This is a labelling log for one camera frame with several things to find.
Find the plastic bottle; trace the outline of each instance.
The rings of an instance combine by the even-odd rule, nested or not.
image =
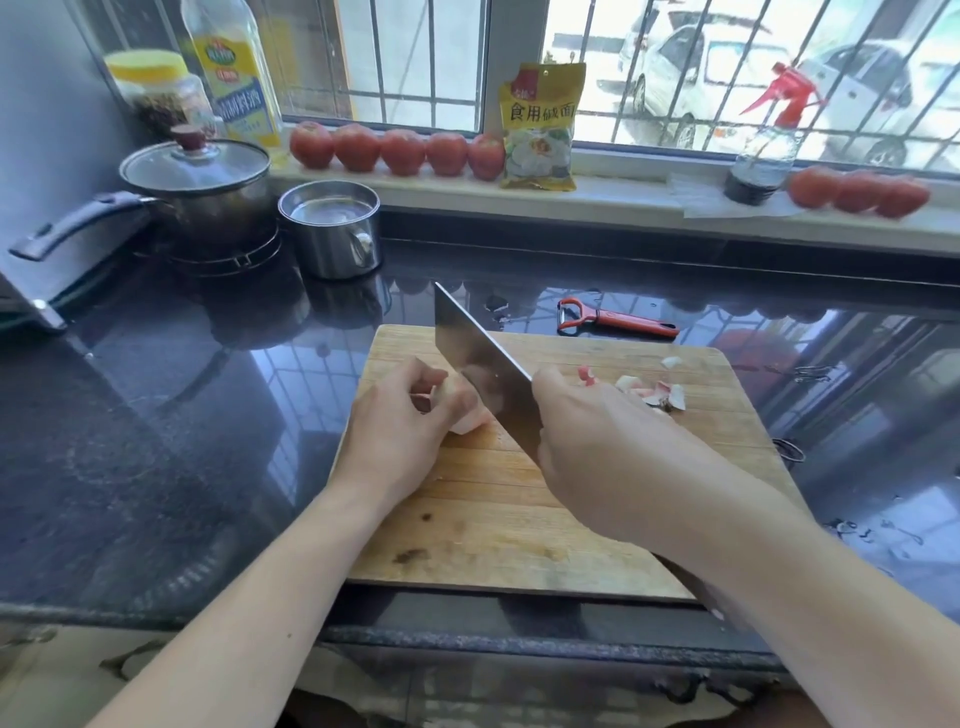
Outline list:
[[[762,205],[786,181],[803,138],[797,133],[810,95],[816,86],[796,68],[774,64],[777,78],[756,101],[741,113],[748,113],[768,101],[787,99],[787,105],[772,125],[762,127],[737,155],[724,194],[743,205]]]
[[[204,82],[187,70],[172,51],[140,49],[104,56],[117,88],[140,122],[157,141],[172,138],[170,129],[193,124],[207,136],[216,134],[216,119]]]
[[[246,1],[181,0],[180,14],[228,136],[280,146],[280,104]]]

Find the packet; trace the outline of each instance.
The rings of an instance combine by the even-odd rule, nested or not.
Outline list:
[[[585,63],[522,63],[500,87],[507,158],[501,187],[572,190],[573,117],[587,76]]]

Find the pot handle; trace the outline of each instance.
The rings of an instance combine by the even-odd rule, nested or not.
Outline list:
[[[352,244],[350,252],[353,254],[353,263],[360,268],[370,265],[373,249],[373,238],[366,231],[349,231]]]
[[[24,260],[41,261],[57,246],[75,232],[92,225],[97,220],[116,215],[129,209],[151,205],[156,198],[144,197],[132,192],[106,192],[76,209],[66,213],[56,223],[47,223],[27,237],[17,240],[10,252]]]

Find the right hand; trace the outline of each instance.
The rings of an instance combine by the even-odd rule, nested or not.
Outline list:
[[[668,415],[609,384],[569,384],[546,367],[533,386],[547,486],[601,536],[684,565],[698,555],[691,549],[710,548],[710,531],[735,527],[730,521],[749,499],[776,492]]]

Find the left hand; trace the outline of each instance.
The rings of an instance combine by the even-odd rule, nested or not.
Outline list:
[[[419,412],[414,396],[422,400],[446,377],[411,357],[358,397],[327,488],[351,489],[381,518],[416,491],[447,431],[478,403],[475,393],[463,392]]]

